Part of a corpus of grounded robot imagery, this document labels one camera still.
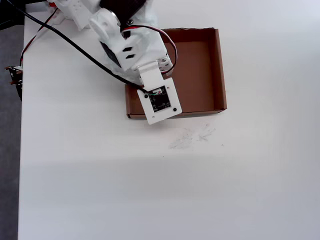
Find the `white tabletop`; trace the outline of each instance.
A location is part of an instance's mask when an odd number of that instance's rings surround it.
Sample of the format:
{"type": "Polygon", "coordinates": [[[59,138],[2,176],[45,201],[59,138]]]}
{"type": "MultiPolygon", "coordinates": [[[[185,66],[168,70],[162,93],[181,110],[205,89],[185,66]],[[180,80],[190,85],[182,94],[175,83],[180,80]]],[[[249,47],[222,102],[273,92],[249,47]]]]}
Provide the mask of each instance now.
{"type": "MultiPolygon", "coordinates": [[[[24,56],[19,240],[319,239],[320,2],[154,6],[162,28],[219,29],[228,109],[128,119],[124,85],[44,33],[24,56]]],[[[90,29],[57,29],[105,61],[90,29]]]]}

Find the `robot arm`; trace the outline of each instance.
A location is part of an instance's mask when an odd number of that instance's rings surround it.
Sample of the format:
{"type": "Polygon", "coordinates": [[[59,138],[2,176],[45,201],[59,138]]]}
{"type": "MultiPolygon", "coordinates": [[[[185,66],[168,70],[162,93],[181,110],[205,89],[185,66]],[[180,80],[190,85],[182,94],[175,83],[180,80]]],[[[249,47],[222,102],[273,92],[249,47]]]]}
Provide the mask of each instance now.
{"type": "Polygon", "coordinates": [[[150,91],[138,90],[149,124],[182,113],[172,78],[163,79],[173,68],[158,31],[153,26],[151,0],[53,0],[65,18],[79,30],[88,24],[97,33],[113,73],[150,91]]]}

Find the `white plastic bracket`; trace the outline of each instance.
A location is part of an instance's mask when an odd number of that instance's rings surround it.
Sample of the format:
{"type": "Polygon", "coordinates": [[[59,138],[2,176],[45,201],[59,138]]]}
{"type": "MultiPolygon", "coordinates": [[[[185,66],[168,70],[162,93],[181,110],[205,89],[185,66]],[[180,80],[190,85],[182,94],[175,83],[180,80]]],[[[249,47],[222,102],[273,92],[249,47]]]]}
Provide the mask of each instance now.
{"type": "Polygon", "coordinates": [[[87,9],[81,0],[49,0],[48,2],[54,2],[63,12],[65,18],[74,20],[79,31],[88,25],[92,12],[87,9]]]}
{"type": "Polygon", "coordinates": [[[149,45],[145,29],[137,29],[125,39],[121,34],[117,16],[105,8],[97,11],[90,18],[89,24],[99,35],[99,40],[116,56],[124,72],[141,58],[149,45]]]}
{"type": "Polygon", "coordinates": [[[148,123],[151,125],[181,114],[182,108],[174,80],[172,78],[168,78],[166,80],[163,79],[159,70],[158,62],[155,61],[147,65],[140,66],[138,67],[138,70],[145,90],[148,92],[152,91],[154,93],[161,92],[161,98],[165,99],[167,97],[169,100],[169,104],[166,100],[163,103],[160,102],[160,104],[159,101],[155,103],[156,98],[159,98],[159,96],[146,94],[141,90],[137,90],[148,123]],[[164,105],[165,108],[156,110],[158,107],[162,106],[161,104],[164,105]]]}

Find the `black cable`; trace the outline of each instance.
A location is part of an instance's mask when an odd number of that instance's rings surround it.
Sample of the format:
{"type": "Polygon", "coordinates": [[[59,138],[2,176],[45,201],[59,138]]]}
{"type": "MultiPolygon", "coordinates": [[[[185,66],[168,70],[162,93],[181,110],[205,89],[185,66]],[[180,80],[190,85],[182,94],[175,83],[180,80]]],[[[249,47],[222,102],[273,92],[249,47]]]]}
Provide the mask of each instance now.
{"type": "MultiPolygon", "coordinates": [[[[48,19],[44,22],[45,24],[47,24],[49,21],[50,21],[50,19],[55,15],[55,13],[57,12],[57,10],[58,10],[58,8],[56,8],[55,10],[54,10],[54,12],[48,17],[48,19]]],[[[38,30],[38,32],[39,31],[41,31],[41,29],[43,29],[44,28],[44,26],[41,26],[40,28],[39,28],[39,30],[38,30]]],[[[22,53],[21,53],[21,56],[20,56],[20,66],[22,66],[22,60],[24,59],[24,54],[25,54],[25,52],[27,51],[27,49],[29,48],[29,46],[31,45],[31,43],[34,41],[34,39],[36,38],[36,36],[34,36],[28,43],[27,43],[27,45],[25,46],[25,48],[23,49],[23,51],[22,51],[22,53]]]]}
{"type": "Polygon", "coordinates": [[[105,67],[103,64],[101,64],[100,62],[98,62],[96,59],[94,59],[89,53],[87,53],[85,50],[83,50],[81,47],[79,47],[77,44],[75,44],[70,38],[68,38],[66,35],[64,35],[62,32],[60,32],[59,30],[55,29],[54,27],[36,19],[35,17],[31,16],[30,14],[28,14],[27,12],[21,10],[20,8],[18,8],[16,5],[14,5],[10,0],[6,0],[9,4],[11,4],[16,10],[18,10],[19,12],[21,12],[22,14],[24,14],[27,18],[31,19],[32,21],[36,22],[37,24],[55,32],[56,34],[58,34],[61,38],[63,38],[64,40],[66,40],[69,44],[71,44],[75,49],[77,49],[80,53],[82,53],[83,55],[85,55],[88,59],[90,59],[94,64],[96,64],[98,67],[100,67],[101,69],[103,69],[104,71],[106,71],[108,74],[110,74],[111,76],[115,77],[116,79],[120,80],[121,82],[123,82],[124,84],[128,84],[131,85],[132,87],[134,87],[135,89],[141,90],[143,93],[147,94],[148,91],[143,89],[141,86],[139,86],[138,84],[135,84],[131,81],[128,81],[126,79],[124,79],[121,76],[118,76],[116,74],[114,74],[110,69],[108,69],[107,67],[105,67]]]}
{"type": "Polygon", "coordinates": [[[11,22],[11,21],[12,21],[12,20],[4,21],[4,22],[0,23],[0,26],[3,25],[3,24],[7,24],[7,23],[9,23],[9,22],[11,22]]]}

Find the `cardboard box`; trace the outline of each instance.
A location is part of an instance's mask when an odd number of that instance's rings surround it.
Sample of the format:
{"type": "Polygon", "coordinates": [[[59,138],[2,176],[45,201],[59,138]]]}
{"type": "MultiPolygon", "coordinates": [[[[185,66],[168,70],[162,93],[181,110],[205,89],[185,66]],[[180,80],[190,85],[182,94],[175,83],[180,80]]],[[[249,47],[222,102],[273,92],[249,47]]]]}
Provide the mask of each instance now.
{"type": "MultiPolygon", "coordinates": [[[[182,114],[216,114],[227,109],[225,80],[219,31],[205,29],[165,29],[178,51],[172,78],[182,107],[182,114]]],[[[171,59],[175,52],[168,40],[163,41],[171,59]]],[[[128,118],[146,118],[137,90],[125,86],[128,118]]]]}

